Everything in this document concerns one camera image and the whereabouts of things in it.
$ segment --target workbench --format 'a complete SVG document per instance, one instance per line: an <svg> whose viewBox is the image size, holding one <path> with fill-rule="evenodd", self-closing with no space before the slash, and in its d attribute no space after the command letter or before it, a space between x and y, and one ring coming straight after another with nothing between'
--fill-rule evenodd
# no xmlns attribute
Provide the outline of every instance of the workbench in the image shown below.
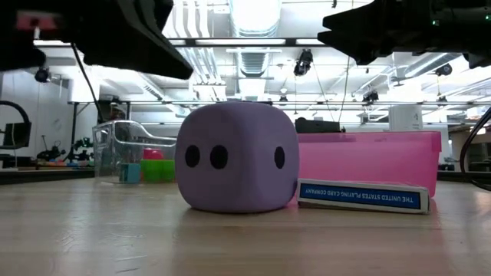
<svg viewBox="0 0 491 276"><path fill-rule="evenodd" d="M190 209L175 184L0 186L0 274L489 275L491 193L439 182L431 215Z"/></svg>

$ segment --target hanging wire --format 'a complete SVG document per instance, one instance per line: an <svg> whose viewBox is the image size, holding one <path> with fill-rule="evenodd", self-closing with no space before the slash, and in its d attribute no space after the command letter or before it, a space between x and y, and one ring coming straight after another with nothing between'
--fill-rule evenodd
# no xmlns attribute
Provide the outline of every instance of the hanging wire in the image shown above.
<svg viewBox="0 0 491 276"><path fill-rule="evenodd" d="M442 94L440 92L440 76L437 75L437 88L438 88L438 97L440 97Z"/></svg>
<svg viewBox="0 0 491 276"><path fill-rule="evenodd" d="M351 0L351 9L354 8L354 0ZM341 109L339 110L339 120L338 123L341 122L341 116L343 115L344 102L346 101L346 93L348 92L348 77L350 75L350 57L348 56L348 62L346 63L346 80L344 81L344 96L343 101L341 103Z"/></svg>
<svg viewBox="0 0 491 276"><path fill-rule="evenodd" d="M297 112L297 102L298 102L297 101L297 76L295 76L294 81L295 81L295 112L294 112L294 114L296 115L296 114L298 114L298 112Z"/></svg>
<svg viewBox="0 0 491 276"><path fill-rule="evenodd" d="M324 102L328 106L329 114L331 114L331 119L333 122L335 122L334 116L332 115L332 112L331 112L331 108L329 107L329 100L325 96L324 88L322 87L321 79L319 78L319 74L317 72L317 68L315 67L314 62L312 62L312 67L314 68L315 76L317 77L317 83L319 84L319 87L321 88L322 96L324 97Z"/></svg>

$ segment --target pink plastic bin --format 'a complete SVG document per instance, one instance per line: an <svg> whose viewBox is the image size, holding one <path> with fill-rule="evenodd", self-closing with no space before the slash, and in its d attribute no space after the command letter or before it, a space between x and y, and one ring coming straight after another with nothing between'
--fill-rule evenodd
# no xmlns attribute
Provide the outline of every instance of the pink plastic bin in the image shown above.
<svg viewBox="0 0 491 276"><path fill-rule="evenodd" d="M404 183L435 195L440 132L299 134L300 178Z"/></svg>

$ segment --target black dot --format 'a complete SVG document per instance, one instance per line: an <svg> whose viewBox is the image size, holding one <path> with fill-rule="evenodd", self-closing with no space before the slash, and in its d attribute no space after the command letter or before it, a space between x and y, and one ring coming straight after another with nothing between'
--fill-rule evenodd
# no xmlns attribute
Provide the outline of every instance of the black dot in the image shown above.
<svg viewBox="0 0 491 276"><path fill-rule="evenodd" d="M190 168L198 166L199 163L199 148L197 146L191 145L186 149L186 165Z"/></svg>
<svg viewBox="0 0 491 276"><path fill-rule="evenodd" d="M280 146L275 150L275 164L278 169L283 169L285 165L285 151Z"/></svg>
<svg viewBox="0 0 491 276"><path fill-rule="evenodd" d="M229 152L227 151L227 148L221 145L213 147L212 152L209 154L209 161L215 169L225 168L229 161Z"/></svg>

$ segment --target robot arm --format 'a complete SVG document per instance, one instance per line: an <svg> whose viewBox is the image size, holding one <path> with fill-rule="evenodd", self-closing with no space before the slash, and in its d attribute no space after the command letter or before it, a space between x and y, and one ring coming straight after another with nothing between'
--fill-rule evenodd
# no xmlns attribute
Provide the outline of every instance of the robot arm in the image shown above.
<svg viewBox="0 0 491 276"><path fill-rule="evenodd" d="M470 68L486 67L491 65L490 8L485 0L375 0L325 17L323 25L331 31L319 33L318 40L358 65L404 51L463 53Z"/></svg>
<svg viewBox="0 0 491 276"><path fill-rule="evenodd" d="M162 35L172 0L87 0L74 7L61 0L17 1L2 7L0 71L43 66L46 57L33 42L38 36L76 44L89 65L179 79L193 73Z"/></svg>

